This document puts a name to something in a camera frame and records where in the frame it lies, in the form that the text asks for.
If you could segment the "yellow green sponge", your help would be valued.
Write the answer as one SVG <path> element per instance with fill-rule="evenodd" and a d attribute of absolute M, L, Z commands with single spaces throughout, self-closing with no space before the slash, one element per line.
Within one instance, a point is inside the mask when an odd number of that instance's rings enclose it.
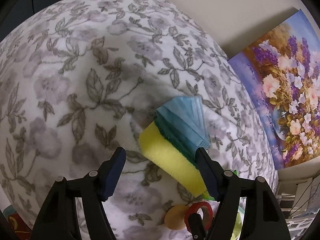
<path fill-rule="evenodd" d="M 199 170 L 167 141 L 155 122 L 139 135 L 141 154 L 179 182 L 193 196 L 202 195 L 207 189 Z"/>

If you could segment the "floral painting canvas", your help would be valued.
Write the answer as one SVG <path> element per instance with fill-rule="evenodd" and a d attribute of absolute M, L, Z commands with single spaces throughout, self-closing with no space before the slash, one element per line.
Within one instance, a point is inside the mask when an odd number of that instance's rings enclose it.
<path fill-rule="evenodd" d="M 280 170 L 319 156 L 319 39 L 297 11 L 229 60 Z"/>

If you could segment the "lime green cloth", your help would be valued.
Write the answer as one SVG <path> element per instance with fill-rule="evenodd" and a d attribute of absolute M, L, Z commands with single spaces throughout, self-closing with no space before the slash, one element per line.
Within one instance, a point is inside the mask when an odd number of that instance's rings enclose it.
<path fill-rule="evenodd" d="M 240 234 L 242 231 L 242 224 L 244 222 L 245 207 L 246 207 L 246 197 L 241 197 L 231 240 L 238 240 L 240 238 Z"/>

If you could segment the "floral grey tablecloth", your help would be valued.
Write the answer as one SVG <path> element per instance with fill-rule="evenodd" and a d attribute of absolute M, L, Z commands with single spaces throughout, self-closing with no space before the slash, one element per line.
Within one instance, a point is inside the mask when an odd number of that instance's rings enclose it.
<path fill-rule="evenodd" d="M 104 203 L 117 239 L 190 239 L 163 225 L 197 201 L 144 158 L 156 109 L 200 96 L 210 157 L 242 178 L 278 175 L 259 116 L 211 36 L 166 0 L 63 0 L 1 42 L 1 186 L 33 226 L 58 176 L 81 178 L 117 147 L 127 158 Z"/>

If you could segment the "tan round puff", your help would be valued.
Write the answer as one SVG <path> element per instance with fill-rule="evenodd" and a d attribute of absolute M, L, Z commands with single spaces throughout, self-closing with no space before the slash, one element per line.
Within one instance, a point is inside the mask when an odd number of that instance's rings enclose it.
<path fill-rule="evenodd" d="M 164 217 L 165 226 L 174 231 L 182 230 L 186 227 L 184 222 L 184 217 L 189 206 L 186 205 L 176 205 L 167 211 Z"/>

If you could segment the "blue face mask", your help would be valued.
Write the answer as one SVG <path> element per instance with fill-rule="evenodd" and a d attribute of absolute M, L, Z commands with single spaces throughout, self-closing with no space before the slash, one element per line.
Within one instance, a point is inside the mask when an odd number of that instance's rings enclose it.
<path fill-rule="evenodd" d="M 195 152 L 210 146 L 199 96 L 177 96 L 156 109 L 155 124 L 161 135 L 189 161 Z"/>

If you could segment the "white lattice chair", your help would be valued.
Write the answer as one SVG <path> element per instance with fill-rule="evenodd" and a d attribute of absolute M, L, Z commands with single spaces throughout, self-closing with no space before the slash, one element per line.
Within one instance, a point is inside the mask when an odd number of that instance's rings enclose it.
<path fill-rule="evenodd" d="M 319 172 L 309 178 L 280 181 L 276 198 L 291 239 L 302 239 L 312 226 L 318 226 Z"/>

